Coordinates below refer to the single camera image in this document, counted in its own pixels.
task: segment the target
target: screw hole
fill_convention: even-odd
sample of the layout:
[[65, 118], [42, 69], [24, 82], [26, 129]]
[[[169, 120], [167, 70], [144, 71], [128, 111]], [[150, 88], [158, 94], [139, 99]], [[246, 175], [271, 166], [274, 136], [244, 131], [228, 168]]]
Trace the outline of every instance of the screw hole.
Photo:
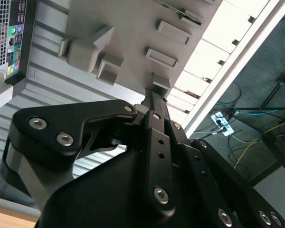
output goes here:
[[65, 142], [69, 142], [70, 141], [68, 136], [62, 136], [61, 140], [65, 141]]
[[163, 153], [158, 153], [157, 155], [159, 156], [159, 158], [165, 159], [165, 155], [163, 155]]
[[208, 178], [209, 176], [208, 176], [208, 174], [206, 173], [206, 172], [201, 172], [201, 174], [203, 174], [203, 176], [205, 177], [205, 178]]
[[35, 126], [42, 126], [42, 122], [40, 120], [34, 120]]

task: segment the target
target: rectangular protrusion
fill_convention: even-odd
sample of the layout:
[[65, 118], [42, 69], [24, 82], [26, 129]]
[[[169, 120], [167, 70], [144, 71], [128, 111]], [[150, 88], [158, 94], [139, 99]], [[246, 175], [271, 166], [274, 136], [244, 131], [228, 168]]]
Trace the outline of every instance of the rectangular protrusion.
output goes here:
[[157, 74], [153, 74], [153, 84], [166, 90], [171, 89], [170, 79], [164, 78]]
[[203, 23], [203, 18], [202, 17], [200, 17], [200, 16], [198, 16], [198, 15], [196, 15], [196, 14], [194, 14], [194, 13], [188, 11], [188, 10], [185, 10], [184, 14], [185, 15], [182, 15], [180, 17], [180, 19], [182, 21], [184, 21], [184, 22], [186, 22], [186, 23], [188, 23], [190, 25], [193, 25], [193, 26], [196, 26], [196, 25], [201, 26], [202, 25], [202, 23]]
[[186, 45], [192, 38], [192, 35], [188, 32], [185, 32], [163, 20], [159, 24], [157, 31], [184, 45]]
[[214, 0], [203, 0], [203, 1], [206, 2], [206, 3], [209, 3], [210, 5], [214, 4]]
[[101, 60], [97, 79], [109, 85], [114, 85], [123, 59], [106, 54]]
[[146, 58], [170, 69], [175, 68], [178, 64], [178, 61], [176, 59], [171, 58], [161, 52], [155, 51], [151, 48], [148, 50]]
[[73, 39], [71, 38], [65, 38], [60, 41], [60, 46], [58, 50], [58, 57], [60, 59], [66, 60], [68, 52], [70, 50], [70, 45], [72, 43]]

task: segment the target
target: power outlet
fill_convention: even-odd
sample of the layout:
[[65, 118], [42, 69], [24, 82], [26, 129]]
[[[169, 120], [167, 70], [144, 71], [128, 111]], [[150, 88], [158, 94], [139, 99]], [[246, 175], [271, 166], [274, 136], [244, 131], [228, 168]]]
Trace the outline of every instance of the power outlet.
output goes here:
[[211, 119], [215, 122], [215, 124], [219, 128], [221, 128], [222, 126], [226, 128], [225, 132], [222, 132], [224, 136], [228, 136], [234, 133], [234, 130], [232, 129], [232, 127], [230, 126], [230, 124], [228, 123], [228, 121], [225, 119], [225, 117], [221, 112], [217, 112], [215, 113], [215, 115], [212, 115]]

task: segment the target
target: black metal bracket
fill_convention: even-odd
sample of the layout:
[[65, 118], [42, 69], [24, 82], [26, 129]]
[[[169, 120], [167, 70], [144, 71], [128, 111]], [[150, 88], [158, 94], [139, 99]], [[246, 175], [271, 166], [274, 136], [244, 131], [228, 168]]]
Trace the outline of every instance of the black metal bracket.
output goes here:
[[[93, 221], [95, 227], [266, 228], [262, 210], [285, 228], [283, 218], [213, 148], [191, 146], [163, 98], [151, 93], [143, 104], [150, 105], [143, 113], [114, 100], [29, 108], [13, 116], [1, 172], [8, 183], [28, 190], [43, 211], [36, 227]], [[80, 153], [119, 143], [128, 146], [125, 153], [72, 180]]]
[[[237, 212], [238, 218], [245, 227], [285, 227], [282, 216], [211, 145], [202, 139], [195, 139], [192, 146], [204, 155], [229, 207]], [[277, 216], [281, 225], [271, 222], [269, 215]]]

